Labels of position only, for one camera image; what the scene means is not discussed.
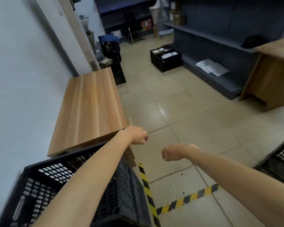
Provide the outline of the person's left hand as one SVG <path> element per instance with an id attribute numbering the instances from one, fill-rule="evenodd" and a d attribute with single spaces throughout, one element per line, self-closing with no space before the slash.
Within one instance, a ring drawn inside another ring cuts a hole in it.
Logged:
<path id="1" fill-rule="evenodd" d="M 142 139 L 147 133 L 142 127 L 139 126 L 128 126 L 124 129 L 125 136 L 128 138 L 129 144 L 142 145 Z"/>

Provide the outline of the small cardboard box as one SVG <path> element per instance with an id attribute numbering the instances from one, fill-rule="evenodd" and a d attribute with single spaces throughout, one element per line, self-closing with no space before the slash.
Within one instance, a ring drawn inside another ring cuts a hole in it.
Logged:
<path id="1" fill-rule="evenodd" d="M 107 57 L 104 57 L 101 61 L 98 62 L 101 69 L 107 68 L 113 64 L 113 60 Z"/>

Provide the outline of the dark blue shelf unit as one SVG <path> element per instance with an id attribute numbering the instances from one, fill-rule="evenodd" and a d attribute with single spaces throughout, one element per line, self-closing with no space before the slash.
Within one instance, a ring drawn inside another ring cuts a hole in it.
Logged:
<path id="1" fill-rule="evenodd" d="M 114 34 L 120 40 L 126 40 L 127 37 L 123 16 L 125 11 L 133 11 L 136 18 L 141 14 L 147 15 L 144 19 L 152 18 L 148 0 L 95 0 L 95 4 L 105 33 Z"/>

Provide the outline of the wooden desk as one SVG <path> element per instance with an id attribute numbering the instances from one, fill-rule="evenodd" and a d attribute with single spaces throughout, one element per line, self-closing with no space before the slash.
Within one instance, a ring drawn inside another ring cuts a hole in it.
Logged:
<path id="1" fill-rule="evenodd" d="M 259 52 L 239 98 L 251 96 L 265 103 L 263 111 L 284 106 L 284 38 L 255 47 Z"/>

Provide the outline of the black folding chair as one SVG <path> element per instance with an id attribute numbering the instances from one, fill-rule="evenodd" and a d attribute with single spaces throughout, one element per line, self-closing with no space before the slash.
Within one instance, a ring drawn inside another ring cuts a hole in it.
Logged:
<path id="1" fill-rule="evenodd" d="M 127 41 L 133 45 L 133 39 L 135 35 L 138 36 L 139 39 L 146 39 L 146 29 L 144 26 L 141 26 L 141 20 L 143 20 L 147 15 L 141 14 L 138 18 L 133 11 L 125 11 L 123 13 L 124 16 L 124 24 L 125 30 L 127 33 Z"/>

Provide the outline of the blue and black bag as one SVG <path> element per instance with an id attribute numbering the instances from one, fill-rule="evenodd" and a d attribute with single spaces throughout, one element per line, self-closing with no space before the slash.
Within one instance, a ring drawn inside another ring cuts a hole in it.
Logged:
<path id="1" fill-rule="evenodd" d="M 112 59 L 113 63 L 121 62 L 119 38 L 113 34 L 98 36 L 102 53 L 105 57 Z"/>

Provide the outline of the black crate with white packets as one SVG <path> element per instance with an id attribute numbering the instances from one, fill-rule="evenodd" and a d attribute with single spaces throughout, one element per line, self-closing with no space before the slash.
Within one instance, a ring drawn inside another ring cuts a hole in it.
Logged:
<path id="1" fill-rule="evenodd" d="M 182 53 L 170 45 L 150 50 L 151 63 L 160 72 L 167 72 L 182 66 Z"/>

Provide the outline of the black perforated plastic crate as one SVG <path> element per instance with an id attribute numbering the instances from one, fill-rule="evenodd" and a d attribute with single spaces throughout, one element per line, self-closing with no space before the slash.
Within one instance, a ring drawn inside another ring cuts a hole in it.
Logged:
<path id="1" fill-rule="evenodd" d="M 257 164 L 254 169 L 284 183 L 284 142 Z"/>

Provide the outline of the large black plastic crate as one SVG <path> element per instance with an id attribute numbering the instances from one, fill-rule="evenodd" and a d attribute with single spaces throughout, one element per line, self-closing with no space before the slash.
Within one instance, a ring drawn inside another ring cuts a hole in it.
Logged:
<path id="1" fill-rule="evenodd" d="M 0 227 L 32 227 L 72 175 L 105 143 L 24 168 L 0 215 Z M 90 227 L 151 227 L 144 188 L 122 157 Z"/>

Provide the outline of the light wooden table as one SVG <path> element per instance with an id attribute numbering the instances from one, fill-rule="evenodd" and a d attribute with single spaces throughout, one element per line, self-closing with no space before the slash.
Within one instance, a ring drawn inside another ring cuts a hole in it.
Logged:
<path id="1" fill-rule="evenodd" d="M 69 79 L 47 156 L 110 141 L 129 121 L 110 67 Z"/>

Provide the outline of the person's right forearm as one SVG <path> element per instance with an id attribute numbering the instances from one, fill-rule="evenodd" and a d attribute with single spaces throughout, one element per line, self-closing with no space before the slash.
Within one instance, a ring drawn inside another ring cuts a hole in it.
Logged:
<path id="1" fill-rule="evenodd" d="M 187 145 L 187 159 L 240 202 L 266 227 L 284 227 L 284 183 L 234 160 Z"/>

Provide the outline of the black cap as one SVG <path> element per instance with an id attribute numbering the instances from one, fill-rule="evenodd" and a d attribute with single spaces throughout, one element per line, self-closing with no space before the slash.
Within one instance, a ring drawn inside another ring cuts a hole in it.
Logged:
<path id="1" fill-rule="evenodd" d="M 254 47 L 258 47 L 266 43 L 267 43 L 267 38 L 261 35 L 253 35 L 253 36 L 247 37 L 243 41 L 241 47 L 244 49 L 252 49 Z"/>

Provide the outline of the white packets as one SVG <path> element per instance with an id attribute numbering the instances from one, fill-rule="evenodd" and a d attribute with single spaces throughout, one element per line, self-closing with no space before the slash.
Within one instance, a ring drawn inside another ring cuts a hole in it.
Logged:
<path id="1" fill-rule="evenodd" d="M 211 59 L 204 59 L 195 64 L 196 67 L 200 68 L 207 74 L 214 74 L 217 77 L 220 77 L 229 72 L 229 70 L 217 62 L 212 61 Z"/>

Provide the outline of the stack of cardboard boxes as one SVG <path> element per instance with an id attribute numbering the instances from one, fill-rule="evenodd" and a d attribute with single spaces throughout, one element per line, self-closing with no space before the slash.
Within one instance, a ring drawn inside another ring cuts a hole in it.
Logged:
<path id="1" fill-rule="evenodd" d="M 182 26 L 186 22 L 186 15 L 182 13 L 182 2 L 171 1 L 169 9 L 169 23 Z"/>

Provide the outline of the person's right hand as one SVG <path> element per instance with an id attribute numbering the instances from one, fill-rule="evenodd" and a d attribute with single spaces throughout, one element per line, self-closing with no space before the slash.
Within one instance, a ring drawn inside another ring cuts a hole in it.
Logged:
<path id="1" fill-rule="evenodd" d="M 193 144 L 170 144 L 164 148 L 169 149 L 170 161 L 179 161 L 182 159 L 191 159 L 191 154 L 198 149 Z"/>

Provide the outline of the person's left forearm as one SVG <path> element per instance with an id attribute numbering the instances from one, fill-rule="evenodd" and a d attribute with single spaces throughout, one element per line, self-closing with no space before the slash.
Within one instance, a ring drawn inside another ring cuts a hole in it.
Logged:
<path id="1" fill-rule="evenodd" d="M 130 126 L 89 158 L 62 187 L 32 227 L 89 227 L 126 148 Z"/>

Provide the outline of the dark grey shelf unit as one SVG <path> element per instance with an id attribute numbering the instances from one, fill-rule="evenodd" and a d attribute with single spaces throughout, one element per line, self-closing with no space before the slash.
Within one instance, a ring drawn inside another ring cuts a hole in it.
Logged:
<path id="1" fill-rule="evenodd" d="M 183 66 L 226 98 L 241 95 L 258 52 L 241 47 L 253 35 L 267 43 L 284 36 L 284 0 L 175 0 L 182 2 L 186 22 L 174 29 L 174 43 Z M 217 77 L 195 64 L 211 59 L 229 70 Z"/>

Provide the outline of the red printed box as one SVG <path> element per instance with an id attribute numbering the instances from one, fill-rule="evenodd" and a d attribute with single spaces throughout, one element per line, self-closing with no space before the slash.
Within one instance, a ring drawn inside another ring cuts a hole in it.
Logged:
<path id="1" fill-rule="evenodd" d="M 152 18 L 148 18 L 148 19 L 144 19 L 141 21 L 140 23 L 141 29 L 143 31 L 149 31 L 152 29 L 153 25 L 152 25 Z"/>

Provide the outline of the small black crate stack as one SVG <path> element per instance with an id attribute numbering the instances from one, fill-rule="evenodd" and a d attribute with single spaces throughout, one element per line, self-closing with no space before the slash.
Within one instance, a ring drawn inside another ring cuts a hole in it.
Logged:
<path id="1" fill-rule="evenodd" d="M 120 62 L 114 62 L 110 65 L 116 85 L 126 83 L 126 79 Z"/>

